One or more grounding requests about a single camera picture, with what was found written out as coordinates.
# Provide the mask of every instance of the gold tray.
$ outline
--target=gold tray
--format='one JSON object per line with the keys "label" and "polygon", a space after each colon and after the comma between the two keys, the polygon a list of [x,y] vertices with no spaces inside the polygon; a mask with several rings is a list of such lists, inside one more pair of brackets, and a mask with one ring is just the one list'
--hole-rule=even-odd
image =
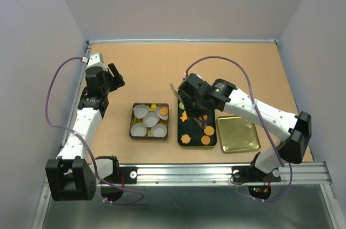
{"label": "gold tray", "polygon": [[254,152],[260,149],[260,141],[253,123],[239,116],[219,117],[217,123],[224,152]]}

